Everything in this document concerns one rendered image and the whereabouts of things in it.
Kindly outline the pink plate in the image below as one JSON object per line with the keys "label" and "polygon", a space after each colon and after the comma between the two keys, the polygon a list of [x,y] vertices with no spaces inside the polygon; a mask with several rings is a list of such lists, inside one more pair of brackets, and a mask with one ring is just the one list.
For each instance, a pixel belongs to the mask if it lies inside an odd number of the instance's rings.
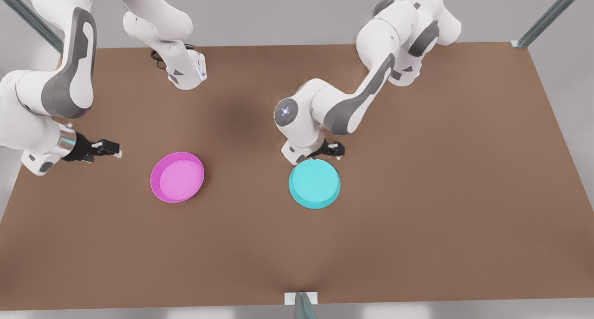
{"label": "pink plate", "polygon": [[205,179],[202,161],[188,152],[174,152],[159,160],[151,171],[150,187],[163,202],[179,203],[195,196]]}

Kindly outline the silver frame post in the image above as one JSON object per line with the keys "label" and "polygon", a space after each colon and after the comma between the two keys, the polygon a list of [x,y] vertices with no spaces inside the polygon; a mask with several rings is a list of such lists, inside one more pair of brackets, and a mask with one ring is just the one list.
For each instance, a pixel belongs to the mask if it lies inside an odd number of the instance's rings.
{"label": "silver frame post", "polygon": [[49,43],[59,54],[63,54],[63,41],[58,35],[23,1],[2,0],[13,12],[23,19],[34,31],[36,31],[47,43]]}
{"label": "silver frame post", "polygon": [[528,48],[575,0],[556,0],[548,10],[519,39],[512,40],[512,48]]}
{"label": "silver frame post", "polygon": [[318,292],[285,292],[284,304],[294,306],[294,319],[319,319],[313,307],[318,304]]}

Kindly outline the blue plate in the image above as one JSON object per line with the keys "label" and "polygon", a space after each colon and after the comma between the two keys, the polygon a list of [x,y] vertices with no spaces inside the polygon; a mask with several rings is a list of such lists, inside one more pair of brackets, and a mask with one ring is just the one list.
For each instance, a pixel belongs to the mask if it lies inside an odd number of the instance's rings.
{"label": "blue plate", "polygon": [[307,159],[295,165],[289,175],[289,192],[295,202],[308,209],[328,207],[339,196],[341,180],[333,165]]}

